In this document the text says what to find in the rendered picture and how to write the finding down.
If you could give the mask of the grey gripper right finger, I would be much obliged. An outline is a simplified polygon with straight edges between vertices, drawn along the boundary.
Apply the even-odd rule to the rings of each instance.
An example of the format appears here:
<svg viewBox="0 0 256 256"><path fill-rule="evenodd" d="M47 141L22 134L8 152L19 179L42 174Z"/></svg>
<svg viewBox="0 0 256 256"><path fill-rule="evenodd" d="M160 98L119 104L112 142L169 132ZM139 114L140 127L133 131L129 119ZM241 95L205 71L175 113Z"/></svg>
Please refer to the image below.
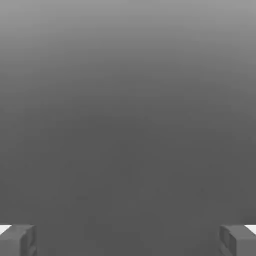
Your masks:
<svg viewBox="0 0 256 256"><path fill-rule="evenodd" d="M221 225L218 256L256 256L256 224Z"/></svg>

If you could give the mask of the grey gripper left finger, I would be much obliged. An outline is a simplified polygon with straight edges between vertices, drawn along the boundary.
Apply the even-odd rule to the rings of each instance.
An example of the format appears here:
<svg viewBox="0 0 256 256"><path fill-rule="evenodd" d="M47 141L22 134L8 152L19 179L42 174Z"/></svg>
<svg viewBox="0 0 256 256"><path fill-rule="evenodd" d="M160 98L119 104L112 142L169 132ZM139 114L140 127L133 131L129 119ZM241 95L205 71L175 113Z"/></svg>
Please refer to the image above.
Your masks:
<svg viewBox="0 0 256 256"><path fill-rule="evenodd" d="M37 226L0 224L0 256L38 256Z"/></svg>

